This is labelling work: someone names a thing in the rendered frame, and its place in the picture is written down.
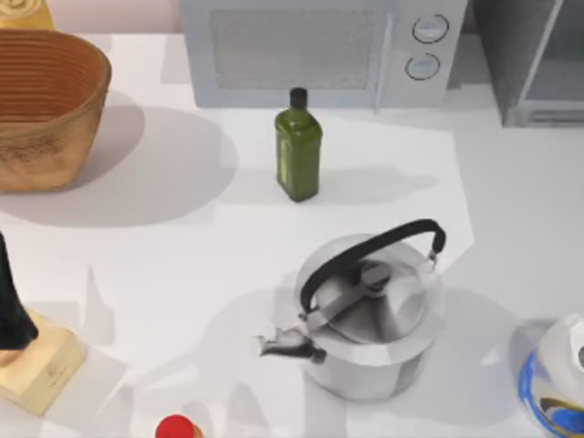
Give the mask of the grey cabinet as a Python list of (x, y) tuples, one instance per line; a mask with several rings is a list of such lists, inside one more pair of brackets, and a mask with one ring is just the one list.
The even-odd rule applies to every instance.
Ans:
[(506, 128), (584, 128), (584, 0), (473, 0)]

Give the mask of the microwave knob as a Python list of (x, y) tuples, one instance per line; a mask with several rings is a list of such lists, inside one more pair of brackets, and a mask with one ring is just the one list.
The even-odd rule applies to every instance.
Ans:
[(439, 58), (430, 53), (411, 57), (405, 65), (405, 73), (415, 81), (425, 81), (438, 74), (441, 68)]
[(418, 18), (412, 26), (413, 37), (421, 44), (434, 44), (441, 41), (449, 31), (449, 22), (442, 15)]

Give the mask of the red capped bottle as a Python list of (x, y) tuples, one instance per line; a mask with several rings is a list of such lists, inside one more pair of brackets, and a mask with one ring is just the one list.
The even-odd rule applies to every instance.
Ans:
[(204, 438), (201, 429), (182, 414), (164, 417), (156, 426), (154, 438)]

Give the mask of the green bottle with black cap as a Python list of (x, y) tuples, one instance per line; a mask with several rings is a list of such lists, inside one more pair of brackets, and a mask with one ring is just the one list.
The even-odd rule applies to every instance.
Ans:
[(308, 91), (292, 88), (289, 106), (275, 118), (276, 179), (296, 203), (318, 194), (323, 130), (308, 110)]

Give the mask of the yellow roll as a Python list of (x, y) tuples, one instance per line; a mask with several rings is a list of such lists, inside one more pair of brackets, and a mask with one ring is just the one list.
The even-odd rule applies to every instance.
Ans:
[(46, 0), (0, 0), (0, 28), (54, 29)]

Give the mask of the white and blue jug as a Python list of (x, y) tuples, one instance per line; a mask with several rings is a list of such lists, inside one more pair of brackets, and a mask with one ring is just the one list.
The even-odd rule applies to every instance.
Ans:
[(549, 438), (584, 438), (584, 314), (541, 336), (518, 374), (518, 397)]

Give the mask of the black trophy on cream base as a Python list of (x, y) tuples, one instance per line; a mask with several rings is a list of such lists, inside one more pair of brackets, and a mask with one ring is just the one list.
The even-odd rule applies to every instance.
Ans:
[(42, 416), (86, 356), (72, 330), (22, 304), (0, 232), (0, 398)]

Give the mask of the pale microwave oven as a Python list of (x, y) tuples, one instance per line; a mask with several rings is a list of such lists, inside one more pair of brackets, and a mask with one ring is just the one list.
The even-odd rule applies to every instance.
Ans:
[[(204, 108), (427, 108), (445, 95), (468, 0), (180, 0), (193, 94)], [(442, 15), (446, 36), (421, 44), (418, 18)], [(424, 53), (436, 76), (405, 73)]]

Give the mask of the woven brown basket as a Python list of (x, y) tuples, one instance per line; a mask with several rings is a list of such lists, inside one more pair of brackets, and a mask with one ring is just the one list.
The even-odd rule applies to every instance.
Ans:
[(51, 191), (80, 174), (112, 67), (88, 40), (0, 29), (0, 192)]

